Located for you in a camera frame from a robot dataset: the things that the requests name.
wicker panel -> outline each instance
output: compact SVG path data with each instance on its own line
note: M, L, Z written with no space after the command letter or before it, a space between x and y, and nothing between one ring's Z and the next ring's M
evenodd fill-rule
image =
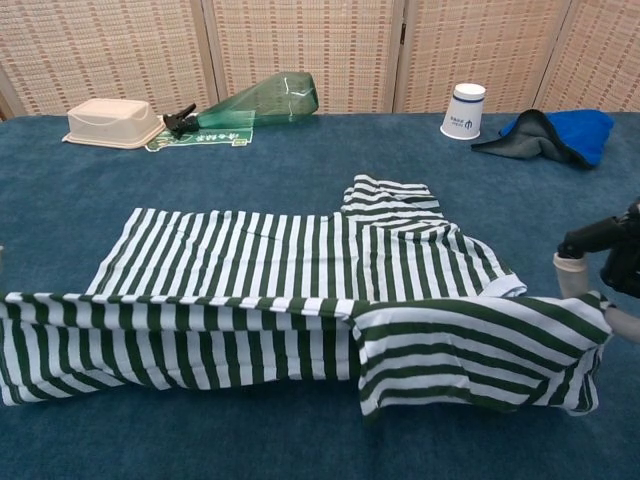
M533 104L565 0L409 0L396 110L442 112L456 83L487 88L486 112Z
M640 111L640 1L573 4L536 106Z
M209 103L188 1L5 0L0 62L29 114L88 98Z
M274 72L308 71L321 112L391 110L402 0L205 1L229 95Z

blue tablecloth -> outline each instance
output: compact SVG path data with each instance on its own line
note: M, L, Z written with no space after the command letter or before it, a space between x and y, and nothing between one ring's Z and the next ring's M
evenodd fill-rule
M513 117L485 115L478 141ZM594 171L473 153L439 133L442 115L323 116L257 130L248 147L153 154L61 143L64 117L14 119L0 125L0 290L84 291L135 207L324 214L369 173L426 183L530 295L558 296L551 257L565 232L623 213L638 195L640 115L614 118ZM593 285L639 313L636 299L598 279L606 255L590 256ZM0 469L7 478L634 478L638 367L640 349L615 338L597 379L601 407L583 418L438 405L391 409L372 427L353 384L127 387L0 409Z

green plastic bottle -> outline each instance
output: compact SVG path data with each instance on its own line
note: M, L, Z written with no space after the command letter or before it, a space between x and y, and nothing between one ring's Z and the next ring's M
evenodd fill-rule
M266 78L197 115L190 105L164 123L177 138L186 132L232 129L296 122L318 109L318 93L311 74L282 72Z

white paper cup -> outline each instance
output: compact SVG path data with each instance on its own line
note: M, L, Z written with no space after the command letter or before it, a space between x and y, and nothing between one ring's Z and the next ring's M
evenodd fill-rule
M456 140L478 138L486 91L482 85L475 83L456 85L440 131Z

white cylinder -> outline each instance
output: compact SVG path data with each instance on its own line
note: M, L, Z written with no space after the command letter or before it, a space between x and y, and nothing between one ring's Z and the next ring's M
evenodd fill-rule
M475 83L459 83L453 90L440 131L456 140L473 140L480 135L486 89Z
M587 259L562 258L557 253L553 255L558 283L563 298L578 297L589 291L589 273Z

